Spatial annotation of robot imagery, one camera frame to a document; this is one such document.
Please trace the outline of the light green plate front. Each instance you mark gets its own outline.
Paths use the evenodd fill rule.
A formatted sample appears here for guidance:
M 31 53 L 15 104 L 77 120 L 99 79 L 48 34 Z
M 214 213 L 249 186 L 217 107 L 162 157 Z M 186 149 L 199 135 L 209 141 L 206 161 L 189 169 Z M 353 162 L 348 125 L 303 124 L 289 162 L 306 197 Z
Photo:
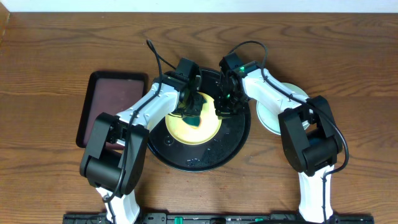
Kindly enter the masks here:
M 304 95 L 308 98 L 308 95 L 298 86 L 291 83 L 283 83 L 283 85 L 285 85 L 292 91 Z M 276 135 L 280 135 L 279 120 L 276 115 L 272 114 L 271 111 L 269 111 L 264 105 L 260 104 L 260 102 L 256 103 L 256 112 L 257 117 L 266 129 Z

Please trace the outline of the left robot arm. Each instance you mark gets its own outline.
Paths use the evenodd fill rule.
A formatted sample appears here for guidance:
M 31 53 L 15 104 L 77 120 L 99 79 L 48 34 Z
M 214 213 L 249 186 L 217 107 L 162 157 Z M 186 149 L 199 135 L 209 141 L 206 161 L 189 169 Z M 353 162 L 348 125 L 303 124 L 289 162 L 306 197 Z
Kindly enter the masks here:
M 198 116 L 203 98 L 198 94 L 202 75 L 167 72 L 155 79 L 150 90 L 128 109 L 99 114 L 80 163 L 87 178 L 106 205 L 105 220 L 135 223 L 141 212 L 134 189 L 144 168 L 150 132 L 168 114 L 182 110 Z

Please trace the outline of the green yellow sponge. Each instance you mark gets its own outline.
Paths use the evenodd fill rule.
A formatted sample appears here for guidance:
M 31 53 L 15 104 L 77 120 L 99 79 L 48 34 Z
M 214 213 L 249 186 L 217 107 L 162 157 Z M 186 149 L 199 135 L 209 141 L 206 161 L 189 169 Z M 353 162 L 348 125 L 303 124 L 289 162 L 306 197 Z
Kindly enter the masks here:
M 188 108 L 184 109 L 182 120 L 190 126 L 199 127 L 200 115 L 205 103 L 206 100 L 202 95 L 194 96 Z

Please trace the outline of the yellow plate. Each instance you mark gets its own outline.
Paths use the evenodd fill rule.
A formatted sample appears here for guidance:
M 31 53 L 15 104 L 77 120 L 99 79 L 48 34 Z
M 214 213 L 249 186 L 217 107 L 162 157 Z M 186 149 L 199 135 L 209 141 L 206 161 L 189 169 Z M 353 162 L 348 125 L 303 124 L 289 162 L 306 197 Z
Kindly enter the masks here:
M 222 120 L 218 118 L 215 113 L 214 99 L 201 93 L 206 103 L 200 115 L 199 127 L 194 127 L 186 124 L 181 117 L 172 116 L 168 114 L 165 117 L 165 124 L 169 133 L 177 141 L 188 144 L 198 145 L 203 144 L 213 138 L 220 130 Z

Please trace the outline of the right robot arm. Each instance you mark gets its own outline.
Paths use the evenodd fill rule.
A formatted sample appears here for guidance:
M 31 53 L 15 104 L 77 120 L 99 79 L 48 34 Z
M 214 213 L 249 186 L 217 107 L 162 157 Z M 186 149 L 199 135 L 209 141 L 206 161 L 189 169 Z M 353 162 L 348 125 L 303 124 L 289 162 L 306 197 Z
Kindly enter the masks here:
M 221 95 L 215 100 L 216 113 L 236 114 L 244 102 L 254 99 L 274 114 L 285 157 L 298 172 L 301 217 L 329 223 L 333 216 L 330 180 L 345 142 L 327 100 L 291 90 L 258 62 L 223 58 L 219 66 Z

